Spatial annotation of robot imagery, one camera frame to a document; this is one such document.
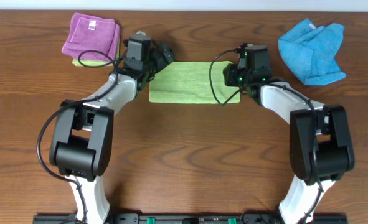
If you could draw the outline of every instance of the wooden table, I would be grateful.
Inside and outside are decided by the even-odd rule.
[[[30,223],[37,213],[76,210],[71,188],[45,173],[35,154],[40,128],[60,102],[93,93],[110,71],[74,67],[61,53],[73,13],[0,11],[0,223]],[[347,110],[356,168],[327,192],[317,211],[368,223],[368,13],[82,13],[114,18],[123,38],[142,30],[169,42],[182,62],[210,62],[243,42],[267,44],[275,75],[316,101]],[[307,17],[317,25],[344,25],[336,60],[347,78],[304,86],[283,63],[278,38]],[[237,60],[234,54],[225,59]],[[148,96],[147,88],[115,118],[105,173],[113,208],[242,213],[274,210],[285,197],[293,178],[289,126],[273,112],[244,96],[225,107],[157,104]],[[43,140],[45,158],[53,128]]]

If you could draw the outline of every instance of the black base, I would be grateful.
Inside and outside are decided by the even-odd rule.
[[[75,215],[36,215],[33,224],[74,224]],[[284,224],[276,215],[246,213],[243,215],[138,215],[122,213],[105,224]],[[312,224],[348,224],[345,215],[315,215]]]

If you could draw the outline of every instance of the white background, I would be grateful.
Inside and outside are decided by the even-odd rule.
[[[368,12],[368,0],[0,0],[0,9]]]

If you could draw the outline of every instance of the yellow-green cloth edge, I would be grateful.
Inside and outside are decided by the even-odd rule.
[[[237,87],[224,84],[222,70],[231,62],[215,62],[212,81],[220,102],[230,97]],[[210,62],[173,62],[157,73],[150,82],[149,101],[152,103],[217,103],[209,81]],[[239,103],[240,94],[229,103]]]
[[[115,57],[115,60],[119,57],[119,50],[120,50],[120,40],[118,40],[118,44],[117,44],[117,51],[116,51],[116,57]],[[105,62],[105,61],[102,61],[102,60],[89,60],[89,59],[81,59],[82,63],[85,64],[85,65],[88,65],[88,66],[99,66],[99,65],[104,65],[106,63],[109,63],[109,62]],[[74,64],[75,66],[78,66],[78,67],[82,67],[83,65],[80,64],[78,62],[77,59],[73,59],[73,62],[72,64]]]

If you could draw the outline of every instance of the purple towel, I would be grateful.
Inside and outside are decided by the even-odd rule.
[[[113,19],[102,19],[75,13],[70,23],[70,33],[62,53],[77,59],[84,50],[99,50],[116,59],[120,27]],[[82,59],[108,60],[101,54],[85,53]]]

